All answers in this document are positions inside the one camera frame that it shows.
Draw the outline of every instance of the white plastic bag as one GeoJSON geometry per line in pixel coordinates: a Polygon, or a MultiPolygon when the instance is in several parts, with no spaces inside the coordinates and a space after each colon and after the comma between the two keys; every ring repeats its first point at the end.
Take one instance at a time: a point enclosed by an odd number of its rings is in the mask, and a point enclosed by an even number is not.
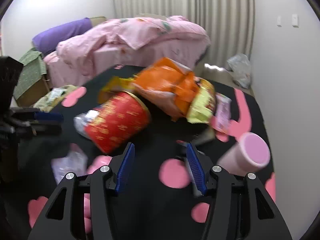
{"type": "Polygon", "coordinates": [[[84,131],[84,128],[89,122],[98,116],[99,112],[95,110],[90,110],[87,113],[82,113],[73,118],[74,126],[76,131],[81,134],[83,137],[91,140],[90,137],[84,131]]]}
{"type": "Polygon", "coordinates": [[[63,177],[69,172],[74,172],[78,177],[86,175],[87,161],[88,157],[80,147],[71,143],[69,153],[66,157],[51,160],[51,167],[57,184],[59,184],[63,177]]]}
{"type": "Polygon", "coordinates": [[[248,89],[251,85],[251,71],[252,66],[248,57],[244,54],[237,54],[227,60],[229,67],[233,72],[230,72],[233,81],[245,88],[248,89]]]}

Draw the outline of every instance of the metal screw head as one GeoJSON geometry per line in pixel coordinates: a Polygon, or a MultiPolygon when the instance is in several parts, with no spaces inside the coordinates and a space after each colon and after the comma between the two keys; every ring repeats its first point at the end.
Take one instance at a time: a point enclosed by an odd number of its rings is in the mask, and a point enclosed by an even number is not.
{"type": "Polygon", "coordinates": [[[213,167],[212,167],[212,170],[215,171],[215,172],[220,172],[220,171],[222,171],[222,169],[221,169],[220,166],[213,166],[213,167]]]}
{"type": "Polygon", "coordinates": [[[254,173],[248,173],[249,179],[255,179],[257,176],[254,173]]]}
{"type": "Polygon", "coordinates": [[[67,179],[73,179],[74,176],[75,176],[75,175],[70,172],[70,173],[68,173],[68,174],[66,175],[66,178],[67,178],[67,179]]]}
{"type": "Polygon", "coordinates": [[[100,171],[101,172],[107,172],[107,171],[109,171],[110,170],[110,168],[108,167],[108,166],[102,166],[101,168],[100,168],[100,171]]]}

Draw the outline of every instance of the floor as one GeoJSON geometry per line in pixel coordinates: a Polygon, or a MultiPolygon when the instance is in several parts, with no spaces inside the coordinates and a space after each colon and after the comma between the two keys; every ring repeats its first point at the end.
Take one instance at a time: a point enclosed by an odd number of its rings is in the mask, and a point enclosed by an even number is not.
{"type": "Polygon", "coordinates": [[[208,80],[213,80],[213,81],[222,83],[224,85],[227,85],[227,86],[230,86],[233,88],[240,89],[243,92],[254,97],[252,89],[251,88],[244,89],[244,88],[236,85],[232,80],[232,76],[229,74],[229,72],[227,70],[223,69],[222,71],[220,71],[218,69],[208,69],[208,68],[204,67],[205,63],[207,63],[206,57],[204,57],[204,59],[201,60],[197,64],[196,68],[194,69],[196,76],[202,77],[202,78],[205,78],[208,80]]]}

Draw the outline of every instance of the light switch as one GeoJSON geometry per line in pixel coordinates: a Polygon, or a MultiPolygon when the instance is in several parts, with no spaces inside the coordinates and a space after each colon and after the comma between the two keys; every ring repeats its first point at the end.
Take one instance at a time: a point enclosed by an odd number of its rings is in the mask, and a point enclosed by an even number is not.
{"type": "Polygon", "coordinates": [[[277,17],[277,26],[278,26],[278,27],[282,27],[282,24],[281,24],[281,16],[278,16],[278,17],[277,17]]]}
{"type": "Polygon", "coordinates": [[[292,26],[299,28],[299,16],[298,14],[292,14],[292,26]]]}

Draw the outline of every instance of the pink bedsheet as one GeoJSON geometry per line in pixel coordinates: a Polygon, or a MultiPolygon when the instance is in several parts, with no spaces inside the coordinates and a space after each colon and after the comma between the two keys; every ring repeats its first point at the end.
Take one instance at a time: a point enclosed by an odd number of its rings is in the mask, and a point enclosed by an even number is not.
{"type": "Polygon", "coordinates": [[[60,42],[44,61],[53,86],[78,86],[113,65],[146,67],[161,57],[193,69],[209,44],[206,31],[181,16],[113,19],[60,42]]]}
{"type": "Polygon", "coordinates": [[[83,75],[77,68],[66,64],[56,52],[45,58],[53,87],[65,85],[82,86],[95,76],[114,65],[136,65],[147,67],[162,57],[171,58],[191,69],[205,52],[209,41],[202,40],[167,40],[149,43],[134,50],[126,44],[105,44],[93,53],[93,72],[83,75]]]}

